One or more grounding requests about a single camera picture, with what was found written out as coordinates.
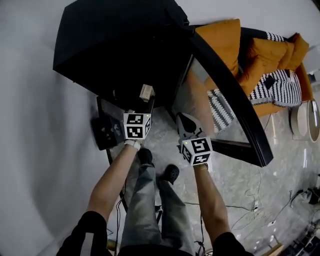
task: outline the gray floor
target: gray floor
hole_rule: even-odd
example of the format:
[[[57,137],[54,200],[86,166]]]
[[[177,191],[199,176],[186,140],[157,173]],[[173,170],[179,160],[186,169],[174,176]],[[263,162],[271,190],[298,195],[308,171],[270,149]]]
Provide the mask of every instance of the gray floor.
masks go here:
[[[268,118],[269,116],[264,116],[260,119],[262,127],[266,127]],[[271,116],[265,133],[274,155],[274,159],[267,167],[258,168],[219,153],[214,153],[210,166],[211,177],[226,205],[252,209],[254,197],[250,195],[254,195],[258,201],[258,211],[255,213],[245,209],[228,208],[232,232],[249,252],[255,254],[259,254],[268,246],[270,240],[273,240],[272,235],[275,235],[282,244],[288,245],[306,228],[313,208],[302,198],[297,197],[292,207],[288,205],[279,215],[278,213],[289,201],[290,191],[293,195],[299,189],[315,185],[319,166],[317,157],[320,152],[319,143],[292,140],[287,110]],[[217,137],[246,140],[237,121]],[[158,174],[164,171],[167,164],[175,164],[180,168],[180,176],[174,184],[175,191],[184,202],[197,203],[193,169],[183,160],[177,145],[178,135],[174,122],[164,108],[155,109],[151,130],[144,141],[144,146],[153,153],[153,162]],[[113,154],[116,155],[121,147],[122,145],[115,148]],[[138,163],[134,163],[127,178],[128,203],[137,179],[137,167]],[[158,196],[156,205],[160,204]],[[187,210],[194,239],[200,241],[202,236],[199,206],[188,204]],[[275,218],[274,225],[268,226],[268,223]],[[204,245],[206,249],[211,248],[206,232],[204,232]]]

